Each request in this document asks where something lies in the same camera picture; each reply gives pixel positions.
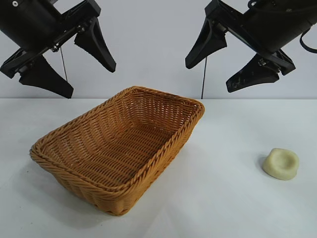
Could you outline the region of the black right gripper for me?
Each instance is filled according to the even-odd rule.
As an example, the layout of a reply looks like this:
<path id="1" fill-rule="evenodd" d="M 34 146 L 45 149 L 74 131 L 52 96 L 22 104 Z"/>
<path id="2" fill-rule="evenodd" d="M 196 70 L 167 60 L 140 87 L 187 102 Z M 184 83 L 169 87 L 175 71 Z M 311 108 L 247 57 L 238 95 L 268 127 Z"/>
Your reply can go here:
<path id="1" fill-rule="evenodd" d="M 200 34 L 185 58 L 192 69 L 210 54 L 227 47 L 225 34 L 230 32 L 256 55 L 226 81 L 229 93 L 258 84 L 274 83 L 279 73 L 295 69 L 282 48 L 315 24 L 313 0 L 251 0 L 248 10 L 240 13 L 221 0 L 205 8 Z"/>

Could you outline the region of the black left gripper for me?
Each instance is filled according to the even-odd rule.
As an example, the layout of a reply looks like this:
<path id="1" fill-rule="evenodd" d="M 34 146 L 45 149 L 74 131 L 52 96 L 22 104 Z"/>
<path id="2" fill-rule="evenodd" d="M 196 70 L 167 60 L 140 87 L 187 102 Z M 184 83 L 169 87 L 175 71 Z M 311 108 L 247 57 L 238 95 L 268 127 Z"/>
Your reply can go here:
<path id="1" fill-rule="evenodd" d="M 20 74 L 19 82 L 70 99 L 73 87 L 42 54 L 47 50 L 57 51 L 78 33 L 75 45 L 108 71 L 115 72 L 116 62 L 105 43 L 97 18 L 100 13 L 101 8 L 94 0 L 84 0 L 64 13 L 60 13 L 49 0 L 2 0 L 0 30 L 20 48 L 2 64 L 1 72 L 13 78 L 20 68 L 38 57 Z"/>

